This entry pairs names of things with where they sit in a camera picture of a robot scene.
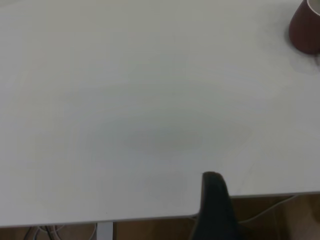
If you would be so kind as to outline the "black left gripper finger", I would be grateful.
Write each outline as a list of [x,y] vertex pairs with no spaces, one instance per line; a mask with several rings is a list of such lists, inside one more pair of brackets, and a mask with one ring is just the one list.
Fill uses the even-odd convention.
[[201,202],[192,240],[244,240],[245,228],[236,218],[226,182],[221,174],[202,175]]

